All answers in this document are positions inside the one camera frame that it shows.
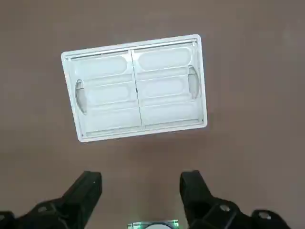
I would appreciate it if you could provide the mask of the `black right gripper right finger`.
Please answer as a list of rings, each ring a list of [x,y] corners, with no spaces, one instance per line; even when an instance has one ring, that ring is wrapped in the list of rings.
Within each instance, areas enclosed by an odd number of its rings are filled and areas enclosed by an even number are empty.
[[[286,221],[267,209],[250,216],[228,200],[214,197],[198,170],[180,175],[180,196],[190,229],[288,229]]]

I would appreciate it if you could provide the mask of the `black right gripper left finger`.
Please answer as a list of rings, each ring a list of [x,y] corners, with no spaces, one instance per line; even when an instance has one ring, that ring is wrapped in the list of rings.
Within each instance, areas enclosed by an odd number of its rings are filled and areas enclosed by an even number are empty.
[[[37,204],[28,213],[16,217],[0,212],[2,229],[83,229],[102,194],[100,172],[84,171],[60,197]]]

